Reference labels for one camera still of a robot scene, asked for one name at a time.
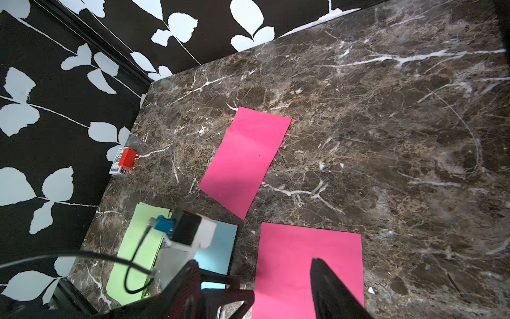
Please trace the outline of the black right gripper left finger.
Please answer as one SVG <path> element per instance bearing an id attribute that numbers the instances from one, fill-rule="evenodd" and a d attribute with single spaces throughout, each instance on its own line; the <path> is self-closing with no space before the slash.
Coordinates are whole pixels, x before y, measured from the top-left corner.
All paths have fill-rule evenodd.
<path id="1" fill-rule="evenodd" d="M 221 307 L 241 302 L 231 318 L 243 318 L 255 301 L 233 276 L 199 268 L 189 261 L 158 295 L 97 314 L 96 318 L 216 318 Z"/>

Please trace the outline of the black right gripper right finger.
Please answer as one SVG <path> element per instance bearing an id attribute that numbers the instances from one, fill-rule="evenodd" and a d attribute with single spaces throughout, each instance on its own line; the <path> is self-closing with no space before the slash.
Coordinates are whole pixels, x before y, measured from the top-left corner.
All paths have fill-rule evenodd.
<path id="1" fill-rule="evenodd" d="M 312 259 L 310 281 L 316 318 L 373 318 L 324 260 Z"/>

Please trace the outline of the light blue paper sheet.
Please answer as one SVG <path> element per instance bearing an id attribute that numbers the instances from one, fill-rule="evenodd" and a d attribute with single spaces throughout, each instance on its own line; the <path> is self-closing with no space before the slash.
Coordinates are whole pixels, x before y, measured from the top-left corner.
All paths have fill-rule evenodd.
<path id="1" fill-rule="evenodd" d="M 216 222 L 215 234 L 210 246 L 199 249 L 195 255 L 200 269 L 222 275 L 228 274 L 237 229 L 237 225 Z"/>

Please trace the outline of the pink paper sheet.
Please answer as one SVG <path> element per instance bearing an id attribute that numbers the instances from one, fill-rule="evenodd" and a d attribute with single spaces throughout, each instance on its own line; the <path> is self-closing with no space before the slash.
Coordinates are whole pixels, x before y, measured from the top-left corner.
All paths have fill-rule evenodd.
<path id="1" fill-rule="evenodd" d="M 310 269 L 322 259 L 363 304 L 361 235 L 263 223 L 253 318 L 315 318 Z"/>
<path id="2" fill-rule="evenodd" d="M 291 121 L 240 107 L 199 189 L 244 220 Z"/>

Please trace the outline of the playing card box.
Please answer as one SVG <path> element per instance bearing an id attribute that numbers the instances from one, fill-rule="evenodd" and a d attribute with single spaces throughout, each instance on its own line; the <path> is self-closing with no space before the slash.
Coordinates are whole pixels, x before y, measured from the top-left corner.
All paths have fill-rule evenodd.
<path id="1" fill-rule="evenodd" d="M 132 148 L 120 147 L 111 159 L 110 175 L 124 175 L 132 169 L 138 152 Z"/>

